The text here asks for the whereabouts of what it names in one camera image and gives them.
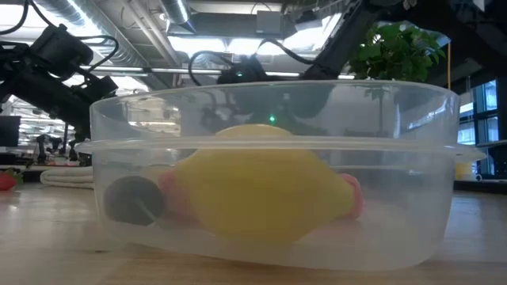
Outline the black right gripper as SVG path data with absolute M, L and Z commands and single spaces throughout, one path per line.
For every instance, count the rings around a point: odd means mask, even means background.
M 254 55 L 242 55 L 238 63 L 232 63 L 223 70 L 216 82 L 218 84 L 236 84 L 247 82 L 274 82 L 277 76 L 267 75 L 261 63 Z

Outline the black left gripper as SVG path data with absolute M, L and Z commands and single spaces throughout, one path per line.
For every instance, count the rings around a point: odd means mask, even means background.
M 44 83 L 37 91 L 45 112 L 73 125 L 85 137 L 90 137 L 90 103 L 80 97 L 76 89 L 62 83 Z

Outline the red strawberry with leaves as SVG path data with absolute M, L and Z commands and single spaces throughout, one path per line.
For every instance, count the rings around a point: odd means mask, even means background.
M 14 169 L 0 171 L 0 192 L 12 190 L 23 183 L 23 173 Z

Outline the dark cherry with stem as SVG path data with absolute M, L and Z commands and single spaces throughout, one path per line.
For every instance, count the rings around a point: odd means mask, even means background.
M 148 226 L 162 214 L 164 196 L 155 182 L 145 177 L 121 177 L 103 197 L 105 215 L 116 222 Z

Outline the yellow lemon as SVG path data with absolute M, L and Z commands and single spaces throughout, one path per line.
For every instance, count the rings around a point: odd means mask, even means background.
M 296 241 L 354 204 L 352 186 L 311 150 L 199 149 L 170 170 L 190 220 L 230 240 Z

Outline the red raspberry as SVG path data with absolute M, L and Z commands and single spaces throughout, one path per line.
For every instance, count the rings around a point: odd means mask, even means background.
M 178 186 L 173 170 L 167 170 L 159 176 L 158 186 L 164 195 L 166 207 L 170 214 L 182 219 L 193 218 L 186 191 Z

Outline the pink raspberry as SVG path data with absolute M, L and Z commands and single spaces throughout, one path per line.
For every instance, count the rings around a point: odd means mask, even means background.
M 357 219 L 360 217 L 364 207 L 364 198 L 362 196 L 360 183 L 354 176 L 349 175 L 347 173 L 340 173 L 339 176 L 343 178 L 353 188 L 354 204 L 347 218 Z

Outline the clear plastic tupperware container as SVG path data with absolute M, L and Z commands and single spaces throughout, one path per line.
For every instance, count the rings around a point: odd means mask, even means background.
M 458 143 L 459 97 L 416 82 L 251 82 L 113 97 L 90 108 L 97 210 L 133 243 L 179 253 L 299 268 L 379 271 L 420 264 L 444 237 L 456 164 L 483 153 Z M 105 215 L 121 177 L 159 176 L 199 149 L 304 149 L 360 183 L 359 218 L 340 218 L 292 242 L 239 241 L 168 212 L 148 226 Z

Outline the dark display panel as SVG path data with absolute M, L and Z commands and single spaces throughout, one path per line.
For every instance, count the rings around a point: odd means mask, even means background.
M 18 146 L 20 116 L 0 116 L 0 146 Z

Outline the white checked folded towel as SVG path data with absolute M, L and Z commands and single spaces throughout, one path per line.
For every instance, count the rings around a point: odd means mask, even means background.
M 93 169 L 91 166 L 49 169 L 41 173 L 40 182 L 61 188 L 93 189 Z

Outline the long ceiling light bar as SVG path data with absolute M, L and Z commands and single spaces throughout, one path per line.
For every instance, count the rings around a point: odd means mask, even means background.
M 109 73 L 123 73 L 123 74 L 187 74 L 189 71 L 183 67 L 137 67 L 137 66 L 99 66 L 96 67 L 94 72 L 109 72 Z M 194 74 L 198 75 L 220 75 L 221 70 L 209 70 L 209 69 L 194 69 Z M 281 76 L 284 78 L 297 78 L 302 73 L 297 72 L 273 72 L 266 71 L 267 75 L 270 76 Z

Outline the green leafy plant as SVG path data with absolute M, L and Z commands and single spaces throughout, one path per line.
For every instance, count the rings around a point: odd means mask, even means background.
M 446 54 L 436 36 L 415 25 L 373 25 L 348 61 L 358 79 L 425 82 L 430 67 Z

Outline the yellow canister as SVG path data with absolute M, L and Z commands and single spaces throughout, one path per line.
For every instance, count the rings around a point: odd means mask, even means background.
M 472 169 L 472 162 L 460 162 L 456 164 L 455 179 L 457 181 L 472 181 L 475 174 Z

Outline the wide silver ventilation duct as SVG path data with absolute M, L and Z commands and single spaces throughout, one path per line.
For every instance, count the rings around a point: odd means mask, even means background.
M 123 33 L 99 8 L 94 0 L 34 0 L 38 7 L 51 14 L 57 24 L 66 25 L 75 36 L 114 37 L 119 44 L 118 51 L 110 59 L 113 65 L 146 67 L 147 61 L 130 44 Z

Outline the narrow silver ventilation duct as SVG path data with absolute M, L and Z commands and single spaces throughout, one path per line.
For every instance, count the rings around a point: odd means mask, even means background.
M 195 33 L 190 17 L 191 11 L 186 0 L 159 0 L 162 11 L 171 24 L 178 25 L 183 29 Z

